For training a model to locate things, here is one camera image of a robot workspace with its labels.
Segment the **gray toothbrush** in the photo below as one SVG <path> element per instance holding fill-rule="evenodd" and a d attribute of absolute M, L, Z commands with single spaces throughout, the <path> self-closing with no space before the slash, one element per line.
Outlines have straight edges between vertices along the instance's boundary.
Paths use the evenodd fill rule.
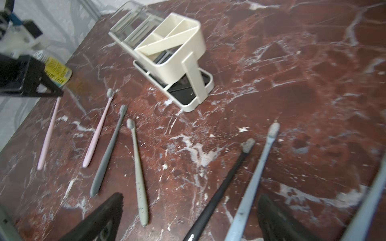
<path fill-rule="evenodd" d="M 134 166 L 135 166 L 135 186 L 137 188 L 138 213 L 142 226 L 149 222 L 149 209 L 147 207 L 146 189 L 144 177 L 142 174 L 141 159 L 139 158 L 137 135 L 135 133 L 135 121 L 128 119 L 127 127 L 131 130 L 133 136 Z"/>
<path fill-rule="evenodd" d="M 260 156 L 260 161 L 257 164 L 255 172 L 253 173 L 252 179 L 250 180 L 247 190 L 245 190 L 244 196 L 241 200 L 239 208 L 237 209 L 236 215 L 233 222 L 228 230 L 225 241 L 240 241 L 244 233 L 245 226 L 247 224 L 248 216 L 251 211 L 253 200 L 255 199 L 257 187 L 259 186 L 261 174 L 264 170 L 265 162 L 267 161 L 269 151 L 271 150 L 272 144 L 278 136 L 280 124 L 273 123 L 268 130 L 266 144 L 264 150 Z"/>
<path fill-rule="evenodd" d="M 111 140 L 107 146 L 106 152 L 102 157 L 102 160 L 99 164 L 98 171 L 96 172 L 96 175 L 94 177 L 93 184 L 91 185 L 91 190 L 90 190 L 90 197 L 95 197 L 97 193 L 99 192 L 100 186 L 102 184 L 103 178 L 105 177 L 105 173 L 107 170 L 107 165 L 111 157 L 111 153 L 113 152 L 115 142 L 117 140 L 119 128 L 122 124 L 123 117 L 125 116 L 127 112 L 127 105 L 122 105 L 120 108 L 120 116 L 118 120 L 118 124 L 114 130 L 114 134 L 111 137 Z"/>

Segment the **toothbrush handle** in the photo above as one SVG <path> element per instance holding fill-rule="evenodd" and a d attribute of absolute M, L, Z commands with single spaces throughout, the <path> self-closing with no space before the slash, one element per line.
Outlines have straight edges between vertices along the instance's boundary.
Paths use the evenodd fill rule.
<path fill-rule="evenodd" d="M 90 197 L 95 197 L 97 193 L 99 192 L 100 186 L 102 185 L 103 178 L 105 177 L 105 173 L 107 170 L 107 165 L 111 157 L 111 153 L 113 152 L 115 142 L 117 140 L 119 128 L 122 124 L 122 120 L 125 114 L 121 114 L 119 117 L 118 124 L 114 130 L 113 136 L 111 137 L 111 140 L 107 146 L 106 152 L 102 157 L 102 160 L 100 161 L 98 170 L 96 172 L 96 175 L 94 177 L 93 184 L 91 185 L 90 190 Z"/>
<path fill-rule="evenodd" d="M 96 127 L 95 133 L 94 133 L 93 138 L 91 139 L 91 142 L 90 142 L 90 146 L 88 147 L 87 152 L 86 152 L 86 156 L 83 160 L 83 165 L 82 165 L 83 168 L 88 167 L 88 165 L 91 162 L 91 158 L 93 157 L 95 147 L 97 146 L 100 133 L 102 132 L 103 123 L 105 122 L 108 107 L 110 106 L 112 99 L 113 98 L 108 99 L 105 110 L 103 111 L 102 117 L 98 123 L 98 126 Z"/>
<path fill-rule="evenodd" d="M 43 167 L 44 167 L 44 162 L 46 161 L 46 156 L 47 156 L 47 152 L 48 152 L 48 146 L 49 146 L 49 142 L 51 140 L 52 132 L 54 130 L 54 125 L 55 125 L 55 120 L 56 120 L 56 113 L 58 112 L 58 109 L 59 109 L 60 99 L 61 99 L 61 97 L 58 97 L 56 99 L 56 102 L 55 102 L 54 112 L 52 114 L 51 122 L 50 122 L 50 124 L 48 126 L 46 138 L 44 139 L 42 151 L 40 153 L 39 161 L 37 163 L 37 170 L 42 170 Z"/>
<path fill-rule="evenodd" d="M 149 222 L 149 209 L 147 206 L 147 197 L 144 177 L 142 174 L 141 159 L 139 157 L 137 135 L 135 129 L 131 130 L 133 136 L 134 164 L 135 164 L 135 186 L 137 188 L 138 213 L 142 226 Z"/>
<path fill-rule="evenodd" d="M 372 186 L 363 203 L 353 217 L 340 241 L 362 241 L 366 239 L 371 221 L 377 211 L 378 202 L 386 184 L 386 154 L 381 160 L 381 167 L 372 182 Z"/>
<path fill-rule="evenodd" d="M 233 180 L 233 176 L 241 166 L 242 162 L 249 155 L 249 153 L 241 152 L 239 158 L 233 164 L 232 169 L 228 172 L 227 177 L 221 183 L 221 186 L 217 189 L 216 193 L 213 195 L 212 199 L 208 202 L 207 206 L 201 212 L 200 216 L 197 218 L 196 222 L 190 228 L 189 232 L 186 234 L 183 241 L 198 241 L 202 231 L 204 231 L 205 226 L 209 222 L 210 217 L 212 216 L 214 210 L 216 209 L 218 203 L 220 202 L 222 196 L 227 190 L 229 184 Z"/>
<path fill-rule="evenodd" d="M 265 165 L 265 162 L 267 161 L 269 151 L 274 141 L 275 141 L 274 138 L 271 138 L 271 137 L 267 138 L 267 142 L 264 146 L 264 150 L 261 154 L 259 163 L 257 164 L 255 172 L 252 176 L 252 179 L 248 184 L 247 190 L 245 190 L 244 196 L 241 200 L 239 208 L 237 209 L 236 215 L 233 219 L 233 222 L 228 230 L 227 236 L 225 237 L 224 241 L 241 240 L 244 233 L 245 226 L 248 221 L 248 216 L 251 211 L 253 201 L 256 196 L 257 187 L 259 186 L 261 174 L 264 170 L 264 165 Z"/>

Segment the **red marble surface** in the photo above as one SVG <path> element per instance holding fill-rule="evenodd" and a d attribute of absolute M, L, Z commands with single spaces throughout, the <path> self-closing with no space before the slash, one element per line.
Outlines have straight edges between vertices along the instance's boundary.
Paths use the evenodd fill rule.
<path fill-rule="evenodd" d="M 376 174 L 386 144 L 386 4 L 378 0 L 172 0 L 153 8 L 195 18 L 207 52 L 199 60 L 215 88 L 181 113 L 132 66 L 102 17 L 68 66 L 44 171 L 36 166 L 54 99 L 41 99 L 0 153 L 0 202 L 27 241 L 57 240 L 114 192 L 124 195 L 117 240 L 181 240 L 240 152 L 238 171 L 201 240 L 221 241 L 258 162 L 268 126 L 281 124 L 258 189 L 319 235 L 338 240 Z M 106 104 L 117 90 L 88 168 L 81 167 Z M 89 190 L 128 104 L 150 205 L 137 214 L 132 141 L 122 126 L 100 193 Z M 386 236 L 383 195 L 368 240 Z M 261 241 L 256 207 L 245 240 Z"/>

